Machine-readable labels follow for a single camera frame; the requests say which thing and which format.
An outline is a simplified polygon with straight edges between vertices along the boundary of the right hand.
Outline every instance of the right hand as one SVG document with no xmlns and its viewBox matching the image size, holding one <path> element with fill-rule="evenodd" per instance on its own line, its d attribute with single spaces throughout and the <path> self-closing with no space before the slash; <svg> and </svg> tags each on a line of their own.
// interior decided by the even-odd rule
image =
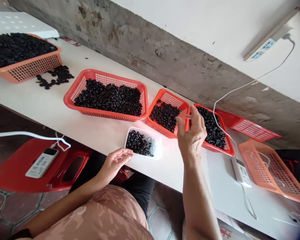
<svg viewBox="0 0 300 240">
<path fill-rule="evenodd" d="M 95 176 L 97 181 L 108 185 L 112 179 L 117 175 L 120 168 L 130 161 L 133 156 L 133 151 L 127 148 L 120 148 L 107 156 L 102 168 Z"/>
<path fill-rule="evenodd" d="M 185 131 L 182 118 L 176 117 L 178 124 L 178 145 L 185 163 L 186 159 L 200 159 L 200 150 L 203 141 L 207 137 L 204 119 L 194 105 L 190 106 L 192 126 L 189 131 Z"/>
</svg>

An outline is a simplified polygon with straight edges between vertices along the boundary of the table surface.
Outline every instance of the table surface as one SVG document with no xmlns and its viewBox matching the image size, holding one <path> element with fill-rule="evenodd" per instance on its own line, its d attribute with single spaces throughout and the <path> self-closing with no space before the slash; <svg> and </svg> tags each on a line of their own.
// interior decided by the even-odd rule
<svg viewBox="0 0 300 240">
<path fill-rule="evenodd" d="M 149 106 L 158 90 L 163 88 L 158 83 L 89 48 L 76 47 L 61 39 L 49 41 L 61 47 L 63 65 L 67 65 L 75 77 L 83 69 L 92 68 L 140 81 L 147 86 Z M 53 78 L 48 73 L 42 76 L 47 81 Z M 0 78 L 0 104 L 105 155 L 124 147 L 130 127 L 154 131 L 146 125 L 145 120 L 127 122 L 87 116 L 66 107 L 63 97 L 75 78 L 71 79 L 69 84 L 55 85 L 50 90 L 39 87 L 35 80 L 36 78 L 21 84 L 11 84 Z M 176 95 L 193 104 L 189 99 Z M 228 131 L 237 143 L 247 140 L 246 136 L 238 132 L 230 129 Z M 177 139 L 162 136 L 162 146 L 163 153 L 160 160 L 148 160 L 135 155 L 127 166 L 182 192 L 183 162 Z M 235 180 L 230 157 L 206 151 L 204 148 L 201 149 L 201 157 L 215 209 L 278 240 L 292 239 L 292 236 L 298 234 L 300 223 L 292 221 L 289 217 L 291 210 L 288 209 L 293 208 L 300 213 L 299 203 L 253 184 L 252 188 L 245 189 L 258 218 L 255 220 L 245 206 L 243 189 Z"/>
</svg>

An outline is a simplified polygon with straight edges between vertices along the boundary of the wrist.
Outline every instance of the wrist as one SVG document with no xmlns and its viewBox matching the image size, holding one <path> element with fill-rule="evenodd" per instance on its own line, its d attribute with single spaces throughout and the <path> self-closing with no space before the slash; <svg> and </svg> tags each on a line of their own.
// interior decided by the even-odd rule
<svg viewBox="0 0 300 240">
<path fill-rule="evenodd" d="M 194 154 L 194 153 L 182 154 L 182 159 L 185 167 L 202 166 L 202 159 L 199 154 Z"/>
<path fill-rule="evenodd" d="M 93 177 L 91 180 L 91 188 L 93 188 L 94 191 L 99 191 L 105 186 L 107 186 L 109 183 L 105 181 L 105 179 L 102 179 L 98 174 Z"/>
</svg>

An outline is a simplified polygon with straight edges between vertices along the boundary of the electrical outlet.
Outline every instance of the electrical outlet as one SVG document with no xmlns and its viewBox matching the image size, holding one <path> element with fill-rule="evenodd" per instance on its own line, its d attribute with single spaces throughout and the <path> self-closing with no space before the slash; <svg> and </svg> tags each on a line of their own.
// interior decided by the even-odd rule
<svg viewBox="0 0 300 240">
<path fill-rule="evenodd" d="M 264 52 L 256 52 L 252 57 L 251 60 L 257 60 L 259 57 L 261 57 L 264 54 Z"/>
<path fill-rule="evenodd" d="M 244 61 L 254 61 L 259 59 L 267 52 L 273 45 L 282 37 L 287 35 L 292 29 L 287 22 L 299 11 L 295 8 L 292 12 L 287 14 L 278 25 L 276 25 L 244 58 Z"/>
<path fill-rule="evenodd" d="M 276 43 L 275 40 L 269 39 L 269 41 L 267 41 L 267 42 L 261 47 L 261 49 L 264 50 L 264 51 L 267 51 L 267 50 L 270 49 L 275 43 Z"/>
<path fill-rule="evenodd" d="M 275 41 L 272 38 L 267 39 L 260 47 L 255 50 L 254 52 L 251 52 L 249 56 L 247 56 L 246 61 L 253 61 L 260 58 L 267 50 L 269 50 L 277 41 Z"/>
</svg>

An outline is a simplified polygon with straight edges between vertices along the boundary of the mesh basket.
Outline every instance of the mesh basket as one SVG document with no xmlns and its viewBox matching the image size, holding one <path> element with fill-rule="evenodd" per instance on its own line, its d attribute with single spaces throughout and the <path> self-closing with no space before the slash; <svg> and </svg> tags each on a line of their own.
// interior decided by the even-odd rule
<svg viewBox="0 0 300 240">
<path fill-rule="evenodd" d="M 186 114 L 190 113 L 190 105 L 182 100 L 181 98 L 177 97 L 176 95 L 172 94 L 171 92 L 160 89 L 157 93 L 157 96 L 154 98 L 151 106 L 150 106 L 150 113 L 147 116 L 147 125 L 155 129 L 156 131 L 160 132 L 161 134 L 165 135 L 167 138 L 178 138 L 178 125 L 176 125 L 176 128 L 174 129 L 174 132 L 170 132 L 168 129 L 165 129 L 161 125 L 157 123 L 157 120 L 152 121 L 149 117 L 151 114 L 154 106 L 161 106 L 161 104 L 165 102 L 167 104 L 171 104 L 173 107 L 177 107 L 182 112 L 179 114 L 179 117 L 182 118 L 186 130 L 188 130 L 189 127 L 189 120 L 186 118 Z"/>
<path fill-rule="evenodd" d="M 216 110 L 220 116 L 222 116 L 225 125 L 229 128 L 232 128 L 238 132 L 241 132 L 247 135 L 250 138 L 253 138 L 256 141 L 264 142 L 271 138 L 280 138 L 281 136 L 271 132 L 270 130 L 261 127 L 254 122 L 249 121 L 243 117 L 239 117 L 237 115 L 224 112 L 221 110 Z"/>
<path fill-rule="evenodd" d="M 137 117 L 128 114 L 75 106 L 74 99 L 81 93 L 82 90 L 86 89 L 86 80 L 88 80 L 89 78 L 95 79 L 96 81 L 100 81 L 105 86 L 111 83 L 111 84 L 115 84 L 118 87 L 125 85 L 127 87 L 138 88 L 141 93 L 140 96 L 140 103 L 142 104 L 141 116 Z M 148 116 L 148 112 L 149 112 L 147 87 L 143 83 L 131 79 L 115 76 L 94 69 L 85 69 L 79 74 L 77 79 L 74 81 L 74 83 L 67 91 L 66 95 L 64 96 L 63 101 L 67 105 L 67 107 L 78 110 L 82 114 L 97 116 L 97 117 L 112 118 L 112 119 L 124 120 L 130 122 L 135 122 L 137 120 L 145 119 Z"/>
<path fill-rule="evenodd" d="M 211 113 L 213 112 L 209 108 L 206 108 L 206 107 L 200 105 L 199 103 L 195 103 L 194 106 L 196 108 L 197 107 L 205 108 L 205 109 L 207 109 Z M 224 122 L 222 120 L 222 117 L 218 113 L 216 113 L 216 112 L 215 112 L 215 115 L 219 117 L 219 124 L 220 124 L 220 126 L 225 130 L 226 133 L 228 133 L 227 130 L 226 130 L 226 126 L 225 126 L 225 124 L 224 124 Z M 231 139 L 229 138 L 228 135 L 226 135 L 224 137 L 224 140 L 226 142 L 226 145 L 224 146 L 224 149 L 218 148 L 218 147 L 216 147 L 216 146 L 214 146 L 214 145 L 212 145 L 210 143 L 207 143 L 206 141 L 204 141 L 202 143 L 202 147 L 210 150 L 211 152 L 221 152 L 221 153 L 225 153 L 225 154 L 230 155 L 230 156 L 234 156 L 236 154 L 236 151 L 233 148 Z"/>
<path fill-rule="evenodd" d="M 274 149 L 252 139 L 239 144 L 238 147 L 258 186 L 300 202 L 300 184 Z M 269 160 L 262 158 L 258 152 L 266 155 L 270 164 Z"/>
<path fill-rule="evenodd" d="M 45 40 L 34 34 L 28 35 Z M 0 68 L 0 77 L 11 83 L 21 83 L 29 78 L 45 73 L 62 65 L 60 56 L 61 48 L 56 45 L 54 46 L 57 48 L 57 50 L 54 52 L 46 53 L 38 57 L 30 58 L 28 60 Z"/>
</svg>

